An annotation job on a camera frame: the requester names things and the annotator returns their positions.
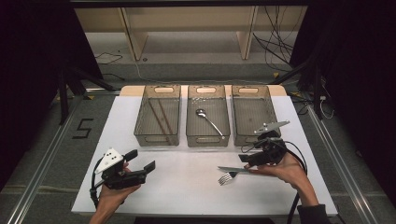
sleeve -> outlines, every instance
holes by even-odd
[[[320,204],[317,206],[302,207],[299,205],[297,210],[300,214],[302,224],[306,223],[325,223],[330,224],[330,220],[326,214],[326,205]]]

spoon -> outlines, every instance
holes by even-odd
[[[222,138],[224,139],[224,136],[223,136],[222,132],[218,129],[218,127],[216,127],[216,125],[206,117],[206,112],[205,112],[204,109],[197,109],[197,110],[195,111],[195,113],[196,113],[199,117],[205,118],[205,119],[216,129],[216,131],[218,131],[218,133],[219,133],[219,134],[222,136]]]

